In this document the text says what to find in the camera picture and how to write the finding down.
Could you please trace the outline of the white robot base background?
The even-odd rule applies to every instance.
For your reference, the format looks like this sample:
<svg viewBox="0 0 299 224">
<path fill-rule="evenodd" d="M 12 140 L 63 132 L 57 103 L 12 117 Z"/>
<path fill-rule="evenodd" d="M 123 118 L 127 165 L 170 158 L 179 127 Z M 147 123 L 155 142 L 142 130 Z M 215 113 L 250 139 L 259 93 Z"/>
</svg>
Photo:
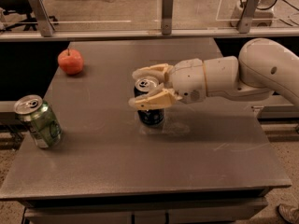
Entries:
<svg viewBox="0 0 299 224">
<path fill-rule="evenodd" d="M 271 26 L 274 19 L 274 6 L 277 0 L 260 0 L 253 15 L 253 26 Z M 231 16 L 231 26 L 236 27 L 241 18 L 246 0 L 239 0 Z"/>
</svg>

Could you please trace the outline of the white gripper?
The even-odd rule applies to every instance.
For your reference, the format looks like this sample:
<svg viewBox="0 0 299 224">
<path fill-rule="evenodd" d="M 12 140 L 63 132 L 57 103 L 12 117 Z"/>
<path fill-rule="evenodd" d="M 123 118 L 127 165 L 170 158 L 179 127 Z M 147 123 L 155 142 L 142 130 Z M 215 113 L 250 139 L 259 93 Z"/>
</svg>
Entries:
<svg viewBox="0 0 299 224">
<path fill-rule="evenodd" d="M 130 107 L 136 110 L 164 109 L 176 101 L 184 104 L 203 102 L 206 99 L 204 64 L 199 59 L 185 60 L 176 65 L 160 63 L 136 69 L 134 80 L 155 77 L 160 84 L 147 94 L 131 98 Z"/>
</svg>

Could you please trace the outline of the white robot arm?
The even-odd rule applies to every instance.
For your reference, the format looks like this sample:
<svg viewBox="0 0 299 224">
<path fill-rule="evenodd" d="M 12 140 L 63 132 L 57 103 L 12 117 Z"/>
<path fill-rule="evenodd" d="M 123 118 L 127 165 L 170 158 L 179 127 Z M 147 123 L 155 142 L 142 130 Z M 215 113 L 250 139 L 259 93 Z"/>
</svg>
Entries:
<svg viewBox="0 0 299 224">
<path fill-rule="evenodd" d="M 142 67 L 132 73 L 147 90 L 129 100 L 137 110 L 163 109 L 223 97 L 231 101 L 261 101 L 277 92 L 299 106 L 299 58 L 267 38 L 248 41 L 238 56 L 191 59 Z"/>
</svg>

